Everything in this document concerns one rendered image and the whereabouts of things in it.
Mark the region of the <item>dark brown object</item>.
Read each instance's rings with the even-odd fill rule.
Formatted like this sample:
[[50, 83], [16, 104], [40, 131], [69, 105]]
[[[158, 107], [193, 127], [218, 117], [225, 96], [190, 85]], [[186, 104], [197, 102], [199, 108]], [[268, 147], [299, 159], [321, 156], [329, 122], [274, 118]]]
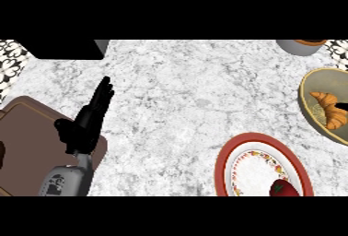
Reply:
[[0, 170], [3, 168], [4, 155], [6, 155], [6, 146], [3, 141], [0, 141]]

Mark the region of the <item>olive gold-rimmed plate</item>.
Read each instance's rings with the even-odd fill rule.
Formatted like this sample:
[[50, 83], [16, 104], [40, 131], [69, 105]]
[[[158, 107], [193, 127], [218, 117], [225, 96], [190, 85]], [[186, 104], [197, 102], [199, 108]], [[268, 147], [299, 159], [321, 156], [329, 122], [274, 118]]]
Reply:
[[348, 72], [336, 68], [311, 70], [304, 76], [298, 89], [299, 107], [309, 125], [332, 141], [348, 146], [348, 124], [336, 130], [329, 130], [324, 127], [324, 110], [309, 95], [311, 92], [330, 93], [339, 102], [348, 103]]

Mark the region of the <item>black appliance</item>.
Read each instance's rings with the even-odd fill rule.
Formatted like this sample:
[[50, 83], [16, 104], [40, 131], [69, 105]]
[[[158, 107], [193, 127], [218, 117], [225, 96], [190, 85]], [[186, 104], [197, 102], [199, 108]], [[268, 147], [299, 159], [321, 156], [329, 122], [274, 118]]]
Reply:
[[31, 39], [17, 42], [38, 59], [102, 60], [110, 41]]

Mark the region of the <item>red-rimmed floral bowl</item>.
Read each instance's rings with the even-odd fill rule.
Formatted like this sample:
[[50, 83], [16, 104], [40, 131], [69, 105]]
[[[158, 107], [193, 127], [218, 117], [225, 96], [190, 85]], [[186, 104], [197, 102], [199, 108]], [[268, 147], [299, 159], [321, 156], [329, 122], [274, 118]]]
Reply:
[[278, 179], [292, 184], [299, 196], [314, 195], [304, 165], [287, 146], [259, 133], [234, 136], [217, 156], [217, 195], [270, 196]]

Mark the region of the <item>brown wooden cutting board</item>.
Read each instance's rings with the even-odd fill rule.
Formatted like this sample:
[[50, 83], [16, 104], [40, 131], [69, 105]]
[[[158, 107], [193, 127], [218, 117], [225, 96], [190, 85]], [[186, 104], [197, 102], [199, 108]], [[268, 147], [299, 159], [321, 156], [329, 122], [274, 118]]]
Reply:
[[[6, 146], [0, 170], [0, 195], [38, 195], [44, 177], [57, 166], [76, 166], [75, 155], [66, 154], [54, 127], [57, 119], [68, 119], [28, 96], [16, 98], [0, 110], [0, 141]], [[107, 141], [99, 135], [96, 148], [88, 154], [93, 170], [106, 154]]]

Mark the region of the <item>red strawberry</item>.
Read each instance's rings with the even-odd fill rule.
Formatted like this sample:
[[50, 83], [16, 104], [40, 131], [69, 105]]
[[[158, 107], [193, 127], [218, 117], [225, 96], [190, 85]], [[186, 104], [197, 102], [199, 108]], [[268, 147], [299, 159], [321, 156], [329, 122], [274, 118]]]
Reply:
[[270, 187], [270, 196], [298, 196], [298, 195], [299, 193], [287, 181], [281, 179], [274, 181]]

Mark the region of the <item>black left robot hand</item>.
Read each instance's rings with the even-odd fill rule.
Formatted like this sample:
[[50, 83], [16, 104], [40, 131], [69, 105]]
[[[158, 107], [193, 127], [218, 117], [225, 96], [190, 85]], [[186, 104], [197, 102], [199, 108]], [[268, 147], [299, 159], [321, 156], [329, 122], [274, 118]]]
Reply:
[[103, 118], [113, 97], [110, 78], [103, 77], [90, 103], [82, 106], [74, 121], [63, 118], [54, 122], [66, 154], [90, 154], [99, 140]]

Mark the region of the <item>golden croissant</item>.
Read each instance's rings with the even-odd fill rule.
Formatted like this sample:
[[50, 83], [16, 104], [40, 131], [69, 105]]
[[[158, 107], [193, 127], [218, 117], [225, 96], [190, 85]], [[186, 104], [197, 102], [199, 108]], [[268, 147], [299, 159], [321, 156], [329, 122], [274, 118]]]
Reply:
[[348, 124], [348, 112], [336, 107], [337, 97], [332, 93], [324, 92], [311, 92], [309, 95], [317, 100], [314, 115], [321, 125], [327, 130], [342, 128]]

